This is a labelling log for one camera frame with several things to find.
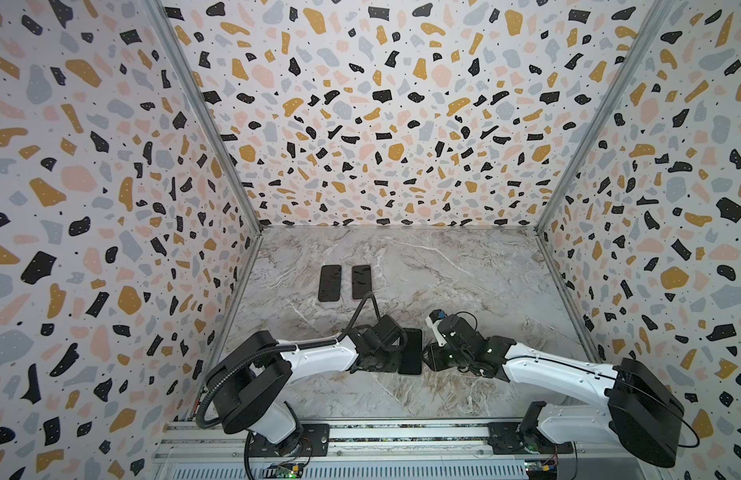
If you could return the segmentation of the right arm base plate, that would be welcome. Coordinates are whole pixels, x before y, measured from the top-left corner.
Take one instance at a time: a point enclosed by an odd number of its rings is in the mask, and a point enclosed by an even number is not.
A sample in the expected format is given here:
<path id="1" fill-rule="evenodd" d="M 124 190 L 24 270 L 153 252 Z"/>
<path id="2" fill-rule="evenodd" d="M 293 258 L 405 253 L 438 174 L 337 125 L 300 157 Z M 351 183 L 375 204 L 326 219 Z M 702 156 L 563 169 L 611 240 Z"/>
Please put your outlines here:
<path id="1" fill-rule="evenodd" d="M 491 422 L 488 424 L 488 444 L 499 454 L 572 454 L 571 442 L 554 444 L 542 436 L 536 427 L 526 428 L 521 422 Z"/>

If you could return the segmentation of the black phone case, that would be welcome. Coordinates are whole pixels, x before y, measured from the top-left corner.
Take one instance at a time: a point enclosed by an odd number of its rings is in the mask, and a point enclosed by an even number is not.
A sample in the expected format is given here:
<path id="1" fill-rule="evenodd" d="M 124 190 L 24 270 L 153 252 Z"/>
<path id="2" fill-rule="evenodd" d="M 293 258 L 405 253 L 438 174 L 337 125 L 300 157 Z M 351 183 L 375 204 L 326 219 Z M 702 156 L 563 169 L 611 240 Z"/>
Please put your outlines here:
<path id="1" fill-rule="evenodd" d="M 318 280 L 318 301 L 338 302 L 340 290 L 342 290 L 342 266 L 336 264 L 322 266 Z"/>

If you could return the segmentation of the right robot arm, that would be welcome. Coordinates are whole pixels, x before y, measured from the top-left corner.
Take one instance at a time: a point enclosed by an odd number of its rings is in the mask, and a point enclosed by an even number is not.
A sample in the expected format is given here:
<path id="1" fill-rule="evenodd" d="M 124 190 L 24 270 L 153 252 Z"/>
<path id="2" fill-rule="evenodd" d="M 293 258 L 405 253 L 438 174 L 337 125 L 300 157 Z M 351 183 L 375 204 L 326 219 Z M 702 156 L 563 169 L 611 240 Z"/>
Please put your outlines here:
<path id="1" fill-rule="evenodd" d="M 426 324 L 435 336 L 423 353 L 430 370 L 457 368 L 576 399 L 569 406 L 532 402 L 510 436 L 512 448 L 549 453 L 579 442 L 609 444 L 648 464 L 675 466 L 685 410 L 641 362 L 625 358 L 618 365 L 594 364 L 508 337 L 485 337 L 462 313 L 434 310 Z"/>

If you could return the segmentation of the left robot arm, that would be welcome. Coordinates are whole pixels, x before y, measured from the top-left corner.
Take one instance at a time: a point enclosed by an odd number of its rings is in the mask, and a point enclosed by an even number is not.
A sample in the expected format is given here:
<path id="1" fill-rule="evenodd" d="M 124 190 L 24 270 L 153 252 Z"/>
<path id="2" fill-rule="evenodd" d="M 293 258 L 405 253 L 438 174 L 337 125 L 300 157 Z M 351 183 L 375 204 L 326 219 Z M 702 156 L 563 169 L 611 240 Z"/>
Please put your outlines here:
<path id="1" fill-rule="evenodd" d="M 284 341 L 260 331 L 226 356 L 206 378 L 196 425 L 218 425 L 226 434 L 248 431 L 289 452 L 302 438 L 294 409 L 278 399 L 282 390 L 330 372 L 404 374 L 422 371 L 423 336 L 384 315 L 373 325 L 352 320 L 340 334 L 310 341 Z"/>

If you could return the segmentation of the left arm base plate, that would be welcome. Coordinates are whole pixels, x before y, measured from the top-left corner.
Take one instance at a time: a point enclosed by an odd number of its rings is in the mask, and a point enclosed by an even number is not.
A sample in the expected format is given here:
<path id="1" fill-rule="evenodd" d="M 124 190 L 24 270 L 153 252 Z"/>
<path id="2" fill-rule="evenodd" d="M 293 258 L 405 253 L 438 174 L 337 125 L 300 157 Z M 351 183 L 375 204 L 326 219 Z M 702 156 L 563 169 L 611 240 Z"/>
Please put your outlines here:
<path id="1" fill-rule="evenodd" d="M 302 457 L 326 457 L 330 441 L 328 423 L 296 424 L 292 431 L 290 425 L 254 426 L 252 442 L 246 446 L 248 458 L 272 458 L 285 460 L 296 455 Z"/>

